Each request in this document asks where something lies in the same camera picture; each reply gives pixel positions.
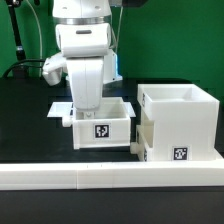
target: green wall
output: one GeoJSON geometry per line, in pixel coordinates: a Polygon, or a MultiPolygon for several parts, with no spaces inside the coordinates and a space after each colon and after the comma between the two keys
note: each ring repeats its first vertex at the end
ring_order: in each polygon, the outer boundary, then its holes
{"type": "MultiPolygon", "coordinates": [[[[47,57],[57,51],[52,1],[41,0],[35,9],[47,57]]],[[[115,32],[119,10],[113,9],[115,32]]],[[[25,1],[16,12],[27,57],[39,58],[32,12],[25,1]]],[[[16,61],[5,1],[0,1],[0,27],[2,74],[16,61]]],[[[119,72],[124,77],[184,78],[224,101],[224,1],[149,0],[142,8],[124,9],[118,55],[119,72]]]]}

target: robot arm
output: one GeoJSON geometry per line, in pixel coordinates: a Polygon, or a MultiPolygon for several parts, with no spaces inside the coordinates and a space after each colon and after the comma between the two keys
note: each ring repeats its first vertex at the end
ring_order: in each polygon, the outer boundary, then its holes
{"type": "Polygon", "coordinates": [[[61,53],[48,58],[43,76],[50,85],[60,82],[67,70],[74,107],[82,112],[99,109],[104,58],[109,53],[111,16],[108,0],[55,0],[53,16],[61,53]]]}

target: white platform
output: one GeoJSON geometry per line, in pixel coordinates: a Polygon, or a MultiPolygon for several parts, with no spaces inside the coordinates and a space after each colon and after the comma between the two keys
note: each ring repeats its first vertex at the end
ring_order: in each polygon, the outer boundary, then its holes
{"type": "Polygon", "coordinates": [[[224,186],[224,160],[0,165],[0,190],[175,186],[224,186]]]}

